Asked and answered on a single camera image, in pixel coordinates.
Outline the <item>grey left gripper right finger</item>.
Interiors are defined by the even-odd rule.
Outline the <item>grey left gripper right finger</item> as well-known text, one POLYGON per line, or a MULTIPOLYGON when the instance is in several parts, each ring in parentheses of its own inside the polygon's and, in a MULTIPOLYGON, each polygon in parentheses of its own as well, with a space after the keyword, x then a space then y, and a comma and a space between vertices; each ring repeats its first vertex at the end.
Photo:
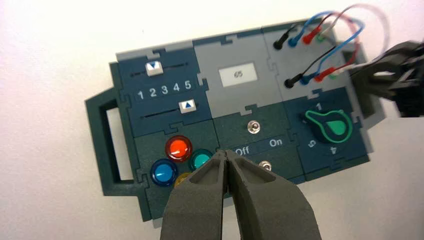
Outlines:
POLYGON ((226 151, 228 190, 242 240, 320 240, 310 203, 291 181, 226 151))

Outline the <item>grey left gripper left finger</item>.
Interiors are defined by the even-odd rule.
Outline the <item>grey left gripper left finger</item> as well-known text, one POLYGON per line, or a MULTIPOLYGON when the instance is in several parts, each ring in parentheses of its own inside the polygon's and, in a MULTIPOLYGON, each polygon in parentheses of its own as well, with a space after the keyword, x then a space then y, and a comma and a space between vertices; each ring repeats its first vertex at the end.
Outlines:
POLYGON ((226 152, 219 150, 174 187, 163 213, 160 239, 222 239, 227 160, 226 152))

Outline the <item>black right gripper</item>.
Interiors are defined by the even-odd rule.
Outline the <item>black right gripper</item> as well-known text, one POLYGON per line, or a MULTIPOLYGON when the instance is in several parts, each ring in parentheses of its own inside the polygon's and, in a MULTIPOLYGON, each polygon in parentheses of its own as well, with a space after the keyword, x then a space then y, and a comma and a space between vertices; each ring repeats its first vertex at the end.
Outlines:
POLYGON ((368 69, 351 75, 359 101, 370 101, 371 96, 395 101, 400 117, 418 118, 424 115, 424 43, 401 42, 387 50, 383 57, 368 69), (389 71, 390 67, 404 64, 405 72, 389 71), (399 80, 400 88, 391 89, 399 80))

